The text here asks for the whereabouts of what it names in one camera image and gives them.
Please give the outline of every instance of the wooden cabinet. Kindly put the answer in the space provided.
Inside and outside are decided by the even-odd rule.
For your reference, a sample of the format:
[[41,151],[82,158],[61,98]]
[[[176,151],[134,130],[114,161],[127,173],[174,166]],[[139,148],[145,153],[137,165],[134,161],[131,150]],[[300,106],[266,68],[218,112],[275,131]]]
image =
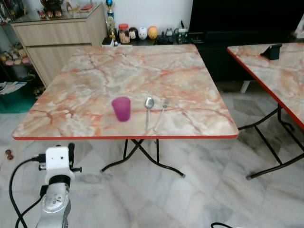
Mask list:
[[79,47],[100,47],[107,36],[102,4],[90,13],[74,14],[66,15],[66,19],[63,15],[61,19],[38,21],[26,15],[12,24],[46,87]]

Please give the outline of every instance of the orange ball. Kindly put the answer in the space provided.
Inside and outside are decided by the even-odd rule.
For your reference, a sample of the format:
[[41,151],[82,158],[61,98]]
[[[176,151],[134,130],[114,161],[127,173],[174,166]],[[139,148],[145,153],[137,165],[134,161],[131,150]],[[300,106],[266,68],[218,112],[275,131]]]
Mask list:
[[157,38],[157,28],[155,26],[151,26],[148,30],[148,36],[150,39]]

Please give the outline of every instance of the black phone stand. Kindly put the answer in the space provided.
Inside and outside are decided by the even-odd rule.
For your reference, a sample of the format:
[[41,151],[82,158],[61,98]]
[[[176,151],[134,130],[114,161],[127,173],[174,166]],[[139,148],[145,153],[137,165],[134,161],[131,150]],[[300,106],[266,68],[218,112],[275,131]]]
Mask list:
[[280,58],[280,47],[282,44],[270,45],[266,51],[261,53],[262,56],[268,58],[269,60],[276,60]]

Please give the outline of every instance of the white wall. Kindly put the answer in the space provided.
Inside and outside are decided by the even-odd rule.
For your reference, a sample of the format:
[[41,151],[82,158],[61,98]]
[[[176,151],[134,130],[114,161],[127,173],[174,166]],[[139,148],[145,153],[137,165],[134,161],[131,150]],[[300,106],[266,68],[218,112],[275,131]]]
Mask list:
[[[38,0],[25,1],[31,10],[41,8]],[[78,2],[83,5],[90,1],[78,0]],[[128,23],[130,27],[137,28],[155,25],[161,34],[166,28],[176,28],[181,20],[186,27],[190,24],[193,0],[114,0],[114,2],[114,19],[117,27],[121,23]]]

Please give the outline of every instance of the small bottle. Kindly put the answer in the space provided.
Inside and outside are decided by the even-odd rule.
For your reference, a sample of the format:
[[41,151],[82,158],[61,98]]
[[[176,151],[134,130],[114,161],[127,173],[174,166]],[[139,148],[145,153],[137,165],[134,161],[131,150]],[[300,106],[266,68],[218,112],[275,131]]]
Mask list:
[[119,39],[122,44],[130,43],[130,35],[129,35],[129,25],[128,24],[119,24],[118,25],[118,34]]

